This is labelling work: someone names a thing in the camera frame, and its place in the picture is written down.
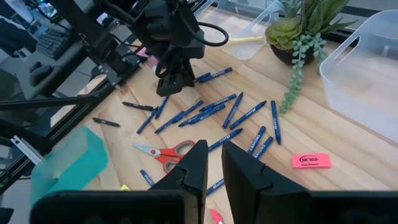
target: succulent plant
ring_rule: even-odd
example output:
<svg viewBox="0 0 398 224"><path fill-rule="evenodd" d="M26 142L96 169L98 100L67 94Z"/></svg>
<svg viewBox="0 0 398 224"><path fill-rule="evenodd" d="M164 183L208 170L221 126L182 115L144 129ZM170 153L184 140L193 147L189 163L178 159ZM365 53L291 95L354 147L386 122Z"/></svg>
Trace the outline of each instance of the succulent plant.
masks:
<svg viewBox="0 0 398 224"><path fill-rule="evenodd" d="M266 30L268 44L281 50L293 48L293 40L302 32L300 18L279 18Z"/></svg>
<svg viewBox="0 0 398 224"><path fill-rule="evenodd" d="M277 1L280 9L277 11L281 16L294 18L301 8L301 0L280 0Z"/></svg>
<svg viewBox="0 0 398 224"><path fill-rule="evenodd" d="M302 27L310 35L327 34L345 28L358 20L340 23L330 22L341 12L349 0L303 0L301 11Z"/></svg>

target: black marker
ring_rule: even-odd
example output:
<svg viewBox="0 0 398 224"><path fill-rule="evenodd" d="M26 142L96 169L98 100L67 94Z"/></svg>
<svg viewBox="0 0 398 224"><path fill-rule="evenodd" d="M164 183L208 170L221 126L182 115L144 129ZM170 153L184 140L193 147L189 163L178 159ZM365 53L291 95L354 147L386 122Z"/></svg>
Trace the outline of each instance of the black marker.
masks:
<svg viewBox="0 0 398 224"><path fill-rule="evenodd" d="M151 106L142 106L142 105L138 105L136 103L122 102L122 104L124 106L130 106L130 107L133 107L133 108L138 108L138 109L142 109L142 110L146 110L146 111L153 111L154 110L154 108L151 107Z"/></svg>
<svg viewBox="0 0 398 224"><path fill-rule="evenodd" d="M99 123L99 124L107 124L107 125L114 126L117 128L120 127L120 124L118 124L118 123L115 123L112 121L107 121L107 120L100 119L100 118L93 118L93 121L96 123Z"/></svg>

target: clear plastic lid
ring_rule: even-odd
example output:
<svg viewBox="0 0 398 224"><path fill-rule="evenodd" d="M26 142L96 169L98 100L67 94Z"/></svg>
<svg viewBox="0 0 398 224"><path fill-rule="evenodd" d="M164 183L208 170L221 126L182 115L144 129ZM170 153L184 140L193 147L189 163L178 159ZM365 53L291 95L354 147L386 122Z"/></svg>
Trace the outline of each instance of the clear plastic lid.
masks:
<svg viewBox="0 0 398 224"><path fill-rule="evenodd" d="M220 47L222 51L239 60L247 60L266 43L265 31L277 18L278 5L274 0L207 1L195 12L198 21L220 26L229 34L229 41ZM205 39L220 42L224 36L208 27Z"/></svg>

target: teal plastic box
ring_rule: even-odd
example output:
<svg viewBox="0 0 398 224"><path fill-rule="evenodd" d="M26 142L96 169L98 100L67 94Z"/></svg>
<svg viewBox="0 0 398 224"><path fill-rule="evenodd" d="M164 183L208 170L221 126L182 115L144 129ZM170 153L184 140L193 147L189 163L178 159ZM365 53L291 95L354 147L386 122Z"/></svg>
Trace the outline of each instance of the teal plastic box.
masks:
<svg viewBox="0 0 398 224"><path fill-rule="evenodd" d="M80 127L34 167L30 204L55 191L83 189L107 163L103 140Z"/></svg>

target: wooden tabletop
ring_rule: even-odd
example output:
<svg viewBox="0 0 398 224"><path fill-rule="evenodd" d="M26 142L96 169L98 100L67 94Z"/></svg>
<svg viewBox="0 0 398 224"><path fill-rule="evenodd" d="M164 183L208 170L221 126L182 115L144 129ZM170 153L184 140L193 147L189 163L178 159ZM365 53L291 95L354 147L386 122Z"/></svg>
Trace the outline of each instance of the wooden tabletop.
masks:
<svg viewBox="0 0 398 224"><path fill-rule="evenodd" d="M337 44L329 44L328 51ZM153 157L133 148L134 142L154 147L174 147L179 142L191 139L206 139L213 144L231 131L221 125L234 101L226 103L226 109L192 126L179 128L169 126L160 134L154 131L199 100L212 103L233 93L244 92L243 100L233 120L242 116L263 100L267 104L240 127L244 131L233 139L243 149L248 149L261 126L267 127L261 144L274 136L270 100L280 103L289 83L290 67L279 61L269 46L246 61L239 61L220 49L207 47L205 57L192 60L196 76L233 67L233 72L210 82L184 88L172 95L158 120L146 127L142 134L136 134L138 127L149 116L149 112L128 108L122 101L157 106L162 98L156 94L157 77L150 63L144 64L128 82L115 90L80 125L89 127L104 139L109 155L105 170L94 179L87 189L118 190L126 184L133 190L145 190L149 186L142 178L141 169L158 181L165 173L162 165ZM370 129L340 115L329 108L323 90L321 77L316 73L316 62L305 67L305 79L301 95L293 108L285 115L279 115L282 131L282 145L274 142L260 160L282 175L313 190L398 190L398 143L393 142ZM90 86L95 86L99 77ZM67 108L57 114L52 123L60 119ZM120 128L96 124L92 117L99 117L121 124ZM329 169L293 169L292 154L325 152L329 154L332 167ZM208 186L223 177L221 147L209 154ZM225 223L233 223L225 188L222 187L207 197L206 206L217 209ZM213 223L208 209L205 223Z"/></svg>

